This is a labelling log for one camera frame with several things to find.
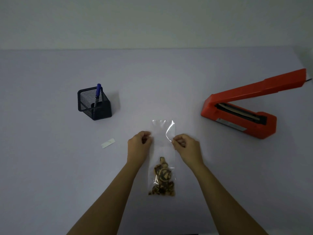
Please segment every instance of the person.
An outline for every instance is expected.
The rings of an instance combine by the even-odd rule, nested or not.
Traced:
[[[148,131],[141,131],[128,140],[125,166],[67,235],[117,234],[133,181],[146,160],[151,143]],[[197,178],[220,235],[267,234],[205,166],[198,141],[181,134],[173,138],[172,144]]]

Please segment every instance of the blue pen cap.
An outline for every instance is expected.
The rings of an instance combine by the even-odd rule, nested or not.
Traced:
[[[101,84],[98,83],[98,84],[97,84],[97,90],[96,90],[96,98],[99,98],[99,96],[100,96],[100,90],[101,90]]]

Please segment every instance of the transparent bag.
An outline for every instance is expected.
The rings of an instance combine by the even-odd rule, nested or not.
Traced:
[[[174,196],[175,150],[171,143],[175,137],[175,123],[172,120],[152,120],[151,149],[148,170],[149,195]]]

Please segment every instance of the pen holder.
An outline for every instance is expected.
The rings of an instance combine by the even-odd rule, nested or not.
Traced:
[[[96,89],[97,87],[91,87],[78,91],[78,110],[84,112],[93,120],[112,117],[111,103],[103,93],[102,87],[99,102],[95,107]]]

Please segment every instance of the small white label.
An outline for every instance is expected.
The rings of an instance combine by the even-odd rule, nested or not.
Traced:
[[[101,144],[101,146],[102,146],[102,148],[106,148],[107,146],[111,145],[114,142],[115,142],[114,138],[111,138],[109,141],[104,142],[103,144]]]
[[[240,131],[245,131],[245,130],[246,130],[246,128],[244,128],[244,127],[242,127],[242,126],[240,126],[240,125],[234,124],[234,123],[229,122],[229,121],[227,121],[227,120],[223,120],[223,119],[221,119],[221,118],[218,118],[216,121],[219,122],[219,123],[225,124],[225,125],[227,125],[227,126],[230,126],[230,127],[232,127],[232,128],[238,129],[238,130],[240,130]]]

